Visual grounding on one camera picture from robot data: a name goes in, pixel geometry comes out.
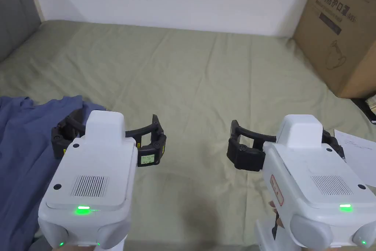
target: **green led light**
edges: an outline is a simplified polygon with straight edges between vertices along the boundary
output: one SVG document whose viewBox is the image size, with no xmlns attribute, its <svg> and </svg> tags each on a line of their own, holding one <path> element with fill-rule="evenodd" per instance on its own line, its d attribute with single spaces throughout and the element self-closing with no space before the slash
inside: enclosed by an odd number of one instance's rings
<svg viewBox="0 0 376 251">
<path fill-rule="evenodd" d="M 340 208 L 340 211 L 342 211 L 342 212 L 352 212 L 352 207 Z"/>
<path fill-rule="evenodd" d="M 91 214 L 91 210 L 87 210 L 87 209 L 77 209 L 77 210 L 75 211 L 75 214 L 78 215 L 78 216 L 89 215 L 89 214 Z"/>
</svg>

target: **yellow label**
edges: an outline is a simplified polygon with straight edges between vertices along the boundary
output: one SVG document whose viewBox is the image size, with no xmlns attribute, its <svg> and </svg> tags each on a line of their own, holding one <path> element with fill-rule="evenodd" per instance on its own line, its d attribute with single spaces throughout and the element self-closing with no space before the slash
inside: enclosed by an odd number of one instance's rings
<svg viewBox="0 0 376 251">
<path fill-rule="evenodd" d="M 141 165 L 153 163 L 153 162 L 154 162 L 154 155 L 141 156 Z"/>
</svg>

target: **mattress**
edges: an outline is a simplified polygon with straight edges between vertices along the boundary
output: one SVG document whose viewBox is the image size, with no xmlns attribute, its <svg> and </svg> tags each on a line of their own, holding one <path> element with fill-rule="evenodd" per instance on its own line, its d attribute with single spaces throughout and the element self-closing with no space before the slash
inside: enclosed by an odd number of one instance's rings
<svg viewBox="0 0 376 251">
<path fill-rule="evenodd" d="M 157 114 L 167 135 L 160 164 L 137 169 L 127 250 L 257 250 L 270 196 L 261 173 L 226 158 L 233 119 L 276 135 L 285 115 L 313 114 L 331 133 L 376 141 L 287 38 L 47 21 L 0 63 L 0 95 L 78 94 L 122 112 L 127 129 Z"/>
</svg>

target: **white paper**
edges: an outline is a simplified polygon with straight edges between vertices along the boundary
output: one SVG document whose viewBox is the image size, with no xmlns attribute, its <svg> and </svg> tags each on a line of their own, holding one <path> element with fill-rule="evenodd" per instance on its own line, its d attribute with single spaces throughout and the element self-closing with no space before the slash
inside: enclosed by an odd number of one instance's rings
<svg viewBox="0 0 376 251">
<path fill-rule="evenodd" d="M 370 186 L 376 187 L 376 142 L 334 130 L 334 136 L 343 147 L 347 164 Z"/>
</svg>

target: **cardboard box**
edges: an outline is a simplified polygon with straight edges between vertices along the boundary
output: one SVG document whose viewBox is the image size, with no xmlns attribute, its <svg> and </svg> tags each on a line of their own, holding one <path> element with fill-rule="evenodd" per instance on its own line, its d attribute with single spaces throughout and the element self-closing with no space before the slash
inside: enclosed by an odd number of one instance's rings
<svg viewBox="0 0 376 251">
<path fill-rule="evenodd" d="M 294 39 L 338 97 L 376 91 L 376 0 L 308 0 Z"/>
</svg>

